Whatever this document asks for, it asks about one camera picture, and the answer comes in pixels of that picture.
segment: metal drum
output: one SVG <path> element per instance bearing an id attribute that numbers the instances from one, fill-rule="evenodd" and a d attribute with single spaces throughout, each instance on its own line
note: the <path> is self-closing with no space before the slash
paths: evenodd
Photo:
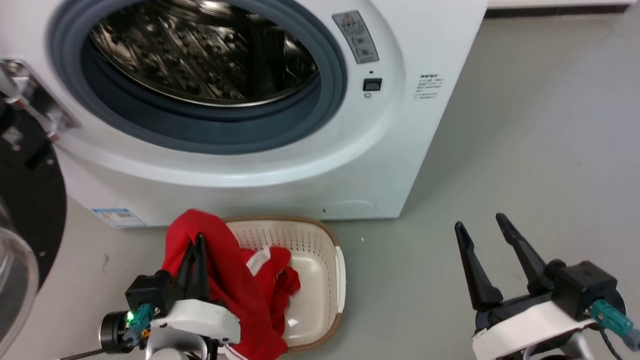
<path id="1" fill-rule="evenodd" d="M 154 92 L 206 106 L 255 106 L 317 76 L 286 30 L 222 2 L 152 0 L 100 21 L 91 39 L 121 73 Z"/>

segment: metal hinge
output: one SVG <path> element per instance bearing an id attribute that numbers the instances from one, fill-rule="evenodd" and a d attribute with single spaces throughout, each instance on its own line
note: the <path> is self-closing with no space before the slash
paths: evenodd
<path id="1" fill-rule="evenodd" d="M 8 106 L 27 111 L 40 123 L 50 141 L 57 140 L 64 129 L 78 126 L 24 61 L 0 59 L 0 99 Z"/>

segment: washing machine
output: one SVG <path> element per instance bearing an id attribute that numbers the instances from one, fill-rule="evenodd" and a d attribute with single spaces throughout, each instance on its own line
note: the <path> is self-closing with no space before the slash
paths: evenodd
<path id="1" fill-rule="evenodd" d="M 168 225 L 189 208 L 394 218 L 485 10 L 3 1 L 0 76 L 53 141 L 68 194 L 112 226 Z M 23 151 L 20 139 L 0 124 L 0 146 Z"/>

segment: basket bottom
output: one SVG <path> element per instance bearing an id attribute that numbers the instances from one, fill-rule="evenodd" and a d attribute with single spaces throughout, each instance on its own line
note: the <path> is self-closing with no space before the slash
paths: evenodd
<path id="1" fill-rule="evenodd" d="M 285 312 L 284 339 L 289 347 L 295 347 L 322 338 L 333 318 L 328 318 L 329 284 L 322 259 L 308 252 L 291 252 L 291 267 L 298 272 L 301 288 Z"/>

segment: gray rubber gasket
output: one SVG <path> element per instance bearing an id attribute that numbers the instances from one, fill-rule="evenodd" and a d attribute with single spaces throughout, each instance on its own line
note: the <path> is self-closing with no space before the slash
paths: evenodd
<path id="1" fill-rule="evenodd" d="M 230 0 L 287 29 L 314 57 L 319 78 L 304 91 L 254 108 L 211 109 L 142 89 L 106 65 L 87 41 L 100 19 L 140 0 L 69 0 L 49 28 L 49 56 L 71 94 L 116 129 L 162 147 L 244 154 L 285 146 L 326 124 L 347 85 L 344 56 L 331 33 L 293 0 Z"/>

